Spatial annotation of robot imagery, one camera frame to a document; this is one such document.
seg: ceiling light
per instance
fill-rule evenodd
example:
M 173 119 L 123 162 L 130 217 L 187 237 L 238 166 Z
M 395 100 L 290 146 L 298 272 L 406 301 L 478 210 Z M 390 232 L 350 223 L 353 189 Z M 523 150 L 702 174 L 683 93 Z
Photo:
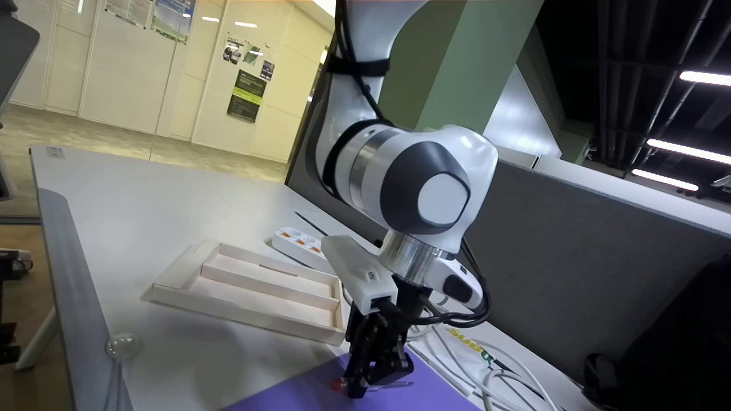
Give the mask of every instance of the ceiling light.
M 683 81 L 702 81 L 702 85 L 731 86 L 731 75 L 727 75 L 727 73 L 683 70 L 683 73 L 682 73 L 682 79 L 683 79 Z
M 337 16 L 337 0 L 314 0 L 325 13 Z
M 257 28 L 257 23 L 250 23 L 250 20 L 238 20 L 234 23 L 236 28 Z
M 677 181 L 677 178 L 652 174 L 652 172 L 644 172 L 644 169 L 632 169 L 632 174 L 639 175 L 639 178 L 656 181 L 656 183 L 672 184 L 672 186 L 688 189 L 688 191 L 696 191 L 700 189 L 696 184 L 693 184 L 688 181 Z
M 731 165 L 731 156 L 702 150 L 702 148 L 693 148 L 693 146 L 683 146 L 683 144 L 672 144 L 672 141 L 663 141 L 663 138 L 646 138 L 646 146 L 654 146 L 654 148 L 661 148 L 661 150 L 682 152 L 682 156 L 690 156 L 690 158 L 702 158 L 702 159 L 709 159 L 709 162 Z

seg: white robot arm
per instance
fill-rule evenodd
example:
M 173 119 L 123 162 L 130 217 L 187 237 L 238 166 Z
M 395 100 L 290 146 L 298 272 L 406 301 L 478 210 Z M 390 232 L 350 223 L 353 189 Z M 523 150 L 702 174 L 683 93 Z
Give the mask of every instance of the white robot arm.
M 491 184 L 495 146 L 459 126 L 401 129 L 374 102 L 394 39 L 422 4 L 339 0 L 337 36 L 305 119 L 322 184 L 388 228 L 379 255 L 350 237 L 322 242 L 354 299 L 353 360 L 342 376 L 350 398 L 412 373 L 403 344 L 412 325 L 426 325 L 420 312 L 431 290 L 486 315 L 482 282 L 454 255 Z

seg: purple mat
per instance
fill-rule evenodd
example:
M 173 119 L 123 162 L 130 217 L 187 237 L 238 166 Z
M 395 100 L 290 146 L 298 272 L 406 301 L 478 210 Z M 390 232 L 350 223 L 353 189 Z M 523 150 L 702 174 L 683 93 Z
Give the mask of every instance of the purple mat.
M 363 399 L 347 399 L 342 392 L 333 392 L 329 385 L 346 369 L 347 355 L 326 360 L 321 368 L 302 373 L 288 381 L 281 381 L 267 390 L 244 398 L 227 411 L 293 411 L 293 408 L 449 408 L 449 411 L 475 411 L 475 407 L 434 375 L 415 353 L 414 373 L 403 381 L 412 381 L 406 387 L 373 387 Z

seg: table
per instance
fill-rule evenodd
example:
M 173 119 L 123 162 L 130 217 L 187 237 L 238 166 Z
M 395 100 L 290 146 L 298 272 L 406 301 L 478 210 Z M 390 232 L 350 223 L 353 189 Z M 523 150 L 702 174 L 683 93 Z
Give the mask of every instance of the table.
M 108 341 L 141 337 L 123 365 L 122 408 L 222 408 L 329 360 L 339 349 L 141 301 L 149 280 L 205 237 L 281 258 L 281 225 L 350 228 L 285 184 L 152 165 L 73 148 L 32 148 L 76 408 L 102 408 L 115 375 Z M 594 408 L 554 365 L 485 325 L 475 329 L 527 363 L 556 401 Z

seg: wooden tray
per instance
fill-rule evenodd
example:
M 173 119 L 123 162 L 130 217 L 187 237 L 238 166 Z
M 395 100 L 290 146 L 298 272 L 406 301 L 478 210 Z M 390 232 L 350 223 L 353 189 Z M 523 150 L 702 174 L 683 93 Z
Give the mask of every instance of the wooden tray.
M 346 335 L 339 275 L 212 239 L 190 246 L 141 299 L 314 342 Z

